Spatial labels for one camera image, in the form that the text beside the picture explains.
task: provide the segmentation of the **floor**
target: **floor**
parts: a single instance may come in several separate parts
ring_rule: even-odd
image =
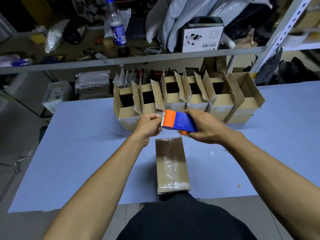
[[[283,58],[291,60],[293,56],[297,56],[304,61],[308,68],[319,71],[319,68],[306,60],[300,52],[286,52]],[[248,66],[254,59],[254,55],[236,56],[233,66]],[[157,70],[171,67],[172,69],[177,69],[178,72],[182,72],[184,67],[200,67],[201,64],[201,59],[189,59],[135,64],[131,67],[148,67]],[[75,74],[86,70],[88,69],[55,71],[54,75],[59,80],[72,81]],[[41,105],[42,97],[49,82],[41,72],[29,73],[16,91],[15,96],[40,114],[43,109]],[[17,177],[0,203],[0,238],[3,240],[41,239],[46,228],[59,211],[7,214],[15,193],[37,149],[39,130],[47,124],[45,120],[38,118],[24,107],[16,105],[13,102],[9,102],[3,111],[0,112],[0,163],[14,164],[17,160],[29,155],[21,162],[21,171],[17,174]],[[4,191],[13,174],[14,169],[12,167],[0,166],[0,192]],[[292,239],[259,196],[204,199],[201,201],[226,209],[230,214],[243,221],[259,240]],[[119,205],[103,239],[116,239],[131,217],[139,211],[139,207],[139,204]]]

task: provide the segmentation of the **white box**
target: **white box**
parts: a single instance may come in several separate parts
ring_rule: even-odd
[[[73,96],[73,89],[67,81],[53,82],[48,85],[43,97],[42,105],[51,113],[56,111],[58,103],[70,101]]]
[[[217,50],[223,28],[224,26],[184,29],[182,52]]]

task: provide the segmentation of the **table surface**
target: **table surface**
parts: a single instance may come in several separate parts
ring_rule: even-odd
[[[320,186],[320,81],[259,87],[266,99],[246,124],[230,125],[250,141]],[[130,134],[113,113],[113,98],[60,103],[9,212],[60,209]],[[158,201],[156,138],[139,155],[119,204]],[[220,145],[183,137],[195,198],[256,195],[238,163]]]

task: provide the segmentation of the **bottle label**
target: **bottle label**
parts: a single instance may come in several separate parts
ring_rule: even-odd
[[[111,26],[111,32],[113,37],[115,38],[116,45],[123,45],[127,42],[126,40],[126,32],[123,24],[117,27]]]

